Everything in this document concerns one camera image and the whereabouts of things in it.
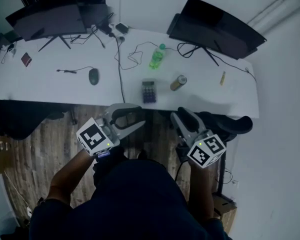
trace calculator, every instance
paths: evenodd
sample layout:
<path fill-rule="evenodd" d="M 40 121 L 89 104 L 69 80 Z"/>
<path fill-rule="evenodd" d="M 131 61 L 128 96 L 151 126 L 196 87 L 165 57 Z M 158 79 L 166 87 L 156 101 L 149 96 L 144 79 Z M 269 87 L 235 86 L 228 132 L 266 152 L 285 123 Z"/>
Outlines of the calculator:
<path fill-rule="evenodd" d="M 144 104 L 157 102 L 155 81 L 153 80 L 142 81 L 142 97 L 143 97 Z"/>

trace gold can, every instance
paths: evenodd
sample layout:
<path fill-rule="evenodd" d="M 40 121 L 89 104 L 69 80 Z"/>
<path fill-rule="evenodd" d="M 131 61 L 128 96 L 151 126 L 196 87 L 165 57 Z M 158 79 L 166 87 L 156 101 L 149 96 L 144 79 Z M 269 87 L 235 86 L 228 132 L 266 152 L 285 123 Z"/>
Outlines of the gold can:
<path fill-rule="evenodd" d="M 184 75 L 179 75 L 176 80 L 170 84 L 170 89 L 176 91 L 187 83 L 187 78 Z"/>

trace black mouse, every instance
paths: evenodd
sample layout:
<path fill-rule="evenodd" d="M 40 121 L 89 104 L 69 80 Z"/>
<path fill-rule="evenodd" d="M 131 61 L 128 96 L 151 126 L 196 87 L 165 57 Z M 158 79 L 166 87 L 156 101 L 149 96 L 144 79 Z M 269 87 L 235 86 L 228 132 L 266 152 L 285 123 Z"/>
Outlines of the black mouse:
<path fill-rule="evenodd" d="M 93 86 L 95 86 L 99 82 L 99 71 L 97 68 L 90 69 L 89 81 Z"/>

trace green plastic bottle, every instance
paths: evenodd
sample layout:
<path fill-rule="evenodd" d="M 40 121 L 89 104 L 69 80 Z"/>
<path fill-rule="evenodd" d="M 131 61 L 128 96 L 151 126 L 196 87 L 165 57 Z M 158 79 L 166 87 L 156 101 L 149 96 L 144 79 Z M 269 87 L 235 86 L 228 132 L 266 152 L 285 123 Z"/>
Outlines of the green plastic bottle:
<path fill-rule="evenodd" d="M 164 43 L 160 44 L 159 47 L 157 47 L 153 54 L 152 59 L 149 63 L 149 67 L 153 70 L 157 70 L 166 54 L 166 45 Z"/>

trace person's arm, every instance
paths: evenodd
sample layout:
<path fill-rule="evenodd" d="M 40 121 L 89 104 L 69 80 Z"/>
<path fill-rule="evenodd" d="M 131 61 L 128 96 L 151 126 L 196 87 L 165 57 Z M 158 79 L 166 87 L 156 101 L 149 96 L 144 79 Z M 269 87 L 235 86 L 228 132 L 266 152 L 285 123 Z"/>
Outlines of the person's arm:
<path fill-rule="evenodd" d="M 189 159 L 191 167 L 189 211 L 192 216 L 203 225 L 213 218 L 214 200 L 211 194 L 210 173 L 208 168 L 200 168 Z"/>
<path fill-rule="evenodd" d="M 94 158 L 82 149 L 52 178 L 46 199 L 56 199 L 70 205 L 71 193 L 92 164 Z"/>

